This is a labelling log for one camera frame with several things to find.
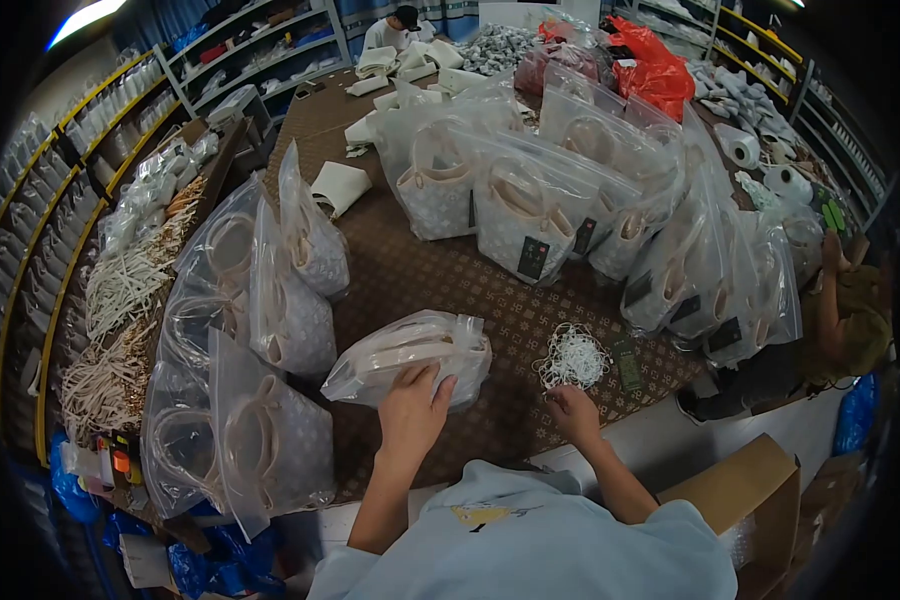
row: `wall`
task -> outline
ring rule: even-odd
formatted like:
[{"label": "wall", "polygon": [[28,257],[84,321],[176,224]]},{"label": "wall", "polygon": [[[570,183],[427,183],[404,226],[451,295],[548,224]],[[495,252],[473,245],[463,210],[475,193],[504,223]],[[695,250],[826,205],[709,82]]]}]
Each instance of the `wall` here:
[{"label": "wall", "polygon": [[88,77],[102,81],[113,73],[119,54],[109,34],[74,54],[26,96],[19,121],[34,112],[48,126],[53,126],[63,116],[63,110],[73,96],[79,95],[83,99],[84,82]]}]

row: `red plastic bag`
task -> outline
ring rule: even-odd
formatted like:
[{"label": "red plastic bag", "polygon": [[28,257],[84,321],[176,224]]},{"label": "red plastic bag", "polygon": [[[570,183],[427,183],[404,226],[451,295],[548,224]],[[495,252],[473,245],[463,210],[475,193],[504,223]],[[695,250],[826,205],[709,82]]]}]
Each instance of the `red plastic bag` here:
[{"label": "red plastic bag", "polygon": [[573,44],[544,44],[533,46],[513,73],[513,87],[535,96],[543,95],[543,70],[551,61],[599,83],[597,62],[588,50]]},{"label": "red plastic bag", "polygon": [[633,53],[636,66],[617,60],[613,74],[617,76],[619,93],[624,98],[638,94],[644,100],[680,123],[684,120],[684,100],[692,100],[696,88],[684,59],[673,55],[657,35],[646,27],[638,27],[627,19],[608,16],[619,32],[612,33],[610,44],[626,46]]}]

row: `person's arm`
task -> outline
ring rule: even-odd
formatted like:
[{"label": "person's arm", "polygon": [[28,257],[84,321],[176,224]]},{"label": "person's arm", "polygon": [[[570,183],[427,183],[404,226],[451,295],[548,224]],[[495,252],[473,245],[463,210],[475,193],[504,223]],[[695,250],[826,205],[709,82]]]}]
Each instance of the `person's arm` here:
[{"label": "person's arm", "polygon": [[819,349],[835,363],[844,361],[844,327],[837,309],[837,275],[846,262],[840,248],[840,238],[828,229],[823,238],[823,282],[819,294],[816,337]]},{"label": "person's arm", "polygon": [[660,505],[617,457],[611,443],[600,436],[600,411],[590,396],[572,385],[553,388],[547,394],[547,408],[560,433],[593,467],[603,503],[613,517],[627,525],[647,521]]},{"label": "person's arm", "polygon": [[393,379],[380,403],[383,442],[373,460],[373,474],[357,510],[346,545],[383,554],[407,531],[407,498],[420,464],[432,449],[447,419],[456,375],[430,391],[441,366],[409,366]]}]

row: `blue curtain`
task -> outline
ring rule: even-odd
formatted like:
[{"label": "blue curtain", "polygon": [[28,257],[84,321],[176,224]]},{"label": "blue curtain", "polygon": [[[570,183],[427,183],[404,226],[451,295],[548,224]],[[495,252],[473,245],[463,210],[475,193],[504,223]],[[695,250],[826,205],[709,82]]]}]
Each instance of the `blue curtain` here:
[{"label": "blue curtain", "polygon": [[220,0],[131,0],[113,18],[113,42],[147,52],[160,42],[186,34]]},{"label": "blue curtain", "polygon": [[421,20],[430,21],[437,33],[456,42],[480,25],[479,0],[336,0],[336,11],[354,62],[364,51],[364,34],[368,28],[404,4],[415,6]]}]

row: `black tag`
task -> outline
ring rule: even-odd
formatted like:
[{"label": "black tag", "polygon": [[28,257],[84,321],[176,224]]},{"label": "black tag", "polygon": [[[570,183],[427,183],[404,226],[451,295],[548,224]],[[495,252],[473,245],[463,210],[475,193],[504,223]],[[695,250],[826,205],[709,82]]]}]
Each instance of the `black tag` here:
[{"label": "black tag", "polygon": [[627,338],[613,342],[613,362],[620,371],[620,387],[624,392],[643,388],[640,378],[640,364],[636,361],[636,350]]},{"label": "black tag", "polygon": [[634,282],[624,288],[624,308],[629,307],[633,303],[642,299],[653,288],[653,281],[650,277],[650,271],[643,273]]},{"label": "black tag", "polygon": [[700,310],[700,294],[686,298],[680,303],[680,307],[673,313],[670,323],[676,323],[680,319],[685,319]]},{"label": "black tag", "polygon": [[576,244],[573,246],[573,252],[578,255],[585,255],[587,248],[590,247],[590,238],[593,237],[593,230],[596,229],[597,222],[593,219],[584,219],[583,224],[576,230]]},{"label": "black tag", "polygon": [[711,353],[723,350],[731,344],[736,344],[743,339],[740,333],[740,321],[736,317],[726,320],[720,328],[713,332],[708,342]]},{"label": "black tag", "polygon": [[523,251],[520,253],[520,262],[516,272],[531,280],[539,280],[543,273],[543,264],[550,254],[550,244],[544,244],[529,235],[523,238]]}]

